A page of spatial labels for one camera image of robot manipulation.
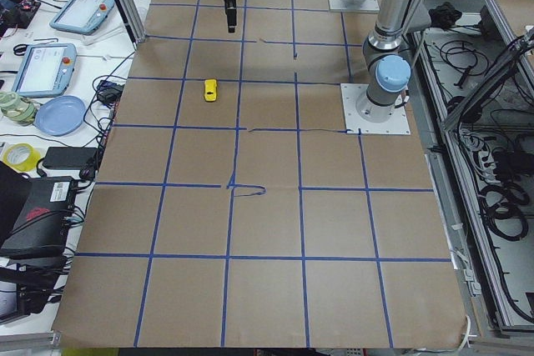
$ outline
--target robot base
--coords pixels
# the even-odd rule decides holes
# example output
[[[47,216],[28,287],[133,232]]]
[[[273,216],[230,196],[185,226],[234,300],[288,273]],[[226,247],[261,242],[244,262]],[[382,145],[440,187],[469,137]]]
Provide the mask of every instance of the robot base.
[[[353,12],[377,14],[380,11],[377,0],[356,0],[343,2],[343,0],[328,0],[331,12]]]
[[[383,135],[410,135],[410,126],[404,108],[396,108],[389,120],[373,123],[360,116],[356,111],[356,100],[367,90],[366,84],[341,84],[341,96],[345,112],[345,128],[348,133],[378,133]]]

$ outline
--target small yellow block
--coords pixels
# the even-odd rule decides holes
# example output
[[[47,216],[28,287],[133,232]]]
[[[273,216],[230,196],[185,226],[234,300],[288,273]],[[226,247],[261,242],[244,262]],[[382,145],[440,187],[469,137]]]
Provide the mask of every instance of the small yellow block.
[[[214,102],[217,100],[217,80],[206,79],[204,81],[204,100]]]

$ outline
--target blue joint cap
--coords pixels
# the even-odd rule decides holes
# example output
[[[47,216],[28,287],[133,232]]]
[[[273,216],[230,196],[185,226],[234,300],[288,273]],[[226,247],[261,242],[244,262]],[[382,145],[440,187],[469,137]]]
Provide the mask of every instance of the blue joint cap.
[[[389,93],[398,93],[408,85],[410,64],[401,56],[390,55],[381,59],[376,68],[376,81]]]

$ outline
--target yellow tape roll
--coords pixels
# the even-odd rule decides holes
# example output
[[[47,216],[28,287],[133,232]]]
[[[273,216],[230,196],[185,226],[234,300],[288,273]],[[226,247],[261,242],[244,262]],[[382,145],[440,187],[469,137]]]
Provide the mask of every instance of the yellow tape roll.
[[[3,162],[18,171],[33,170],[41,155],[27,143],[12,145],[3,155]]]

